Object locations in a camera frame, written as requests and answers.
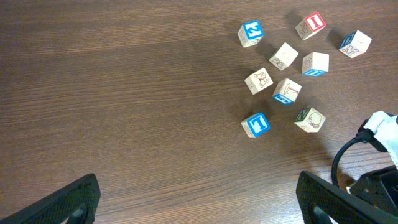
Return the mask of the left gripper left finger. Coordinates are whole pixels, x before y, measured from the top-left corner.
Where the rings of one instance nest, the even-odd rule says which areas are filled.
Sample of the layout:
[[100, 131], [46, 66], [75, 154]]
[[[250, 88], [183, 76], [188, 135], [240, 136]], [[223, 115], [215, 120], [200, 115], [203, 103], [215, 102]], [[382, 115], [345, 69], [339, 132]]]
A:
[[101, 197], [94, 174], [87, 174], [28, 207], [9, 215], [1, 223], [92, 224]]

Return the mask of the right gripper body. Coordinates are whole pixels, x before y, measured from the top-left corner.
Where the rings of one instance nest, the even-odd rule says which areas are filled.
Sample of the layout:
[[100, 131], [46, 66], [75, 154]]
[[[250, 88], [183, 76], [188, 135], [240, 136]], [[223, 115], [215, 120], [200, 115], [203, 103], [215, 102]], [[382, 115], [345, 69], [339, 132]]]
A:
[[395, 165], [365, 173], [347, 186], [351, 195], [397, 216], [397, 167]]

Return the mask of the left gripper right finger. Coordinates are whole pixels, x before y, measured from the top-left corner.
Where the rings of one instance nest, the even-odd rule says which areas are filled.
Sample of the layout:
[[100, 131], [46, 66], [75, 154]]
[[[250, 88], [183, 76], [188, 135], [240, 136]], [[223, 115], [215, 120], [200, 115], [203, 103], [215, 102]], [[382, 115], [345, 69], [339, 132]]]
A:
[[342, 191], [311, 172], [300, 173], [296, 196], [305, 224], [331, 223], [332, 220], [347, 224], [397, 224], [396, 216]]

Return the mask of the blue-top block with L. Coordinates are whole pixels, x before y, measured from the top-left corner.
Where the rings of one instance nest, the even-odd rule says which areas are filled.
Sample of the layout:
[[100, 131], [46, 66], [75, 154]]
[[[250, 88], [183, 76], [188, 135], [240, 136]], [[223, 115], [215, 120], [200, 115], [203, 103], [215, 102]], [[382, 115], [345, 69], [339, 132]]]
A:
[[254, 114], [241, 122], [245, 133], [249, 138], [258, 138], [271, 129], [264, 113]]

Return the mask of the sailboat block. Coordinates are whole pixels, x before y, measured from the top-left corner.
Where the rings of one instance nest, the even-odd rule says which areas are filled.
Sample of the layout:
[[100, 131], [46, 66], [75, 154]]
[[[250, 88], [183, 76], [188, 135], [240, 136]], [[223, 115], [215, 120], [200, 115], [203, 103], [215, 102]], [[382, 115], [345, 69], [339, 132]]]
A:
[[290, 105], [295, 102], [301, 89], [301, 85], [285, 78], [277, 84], [272, 97], [283, 105]]

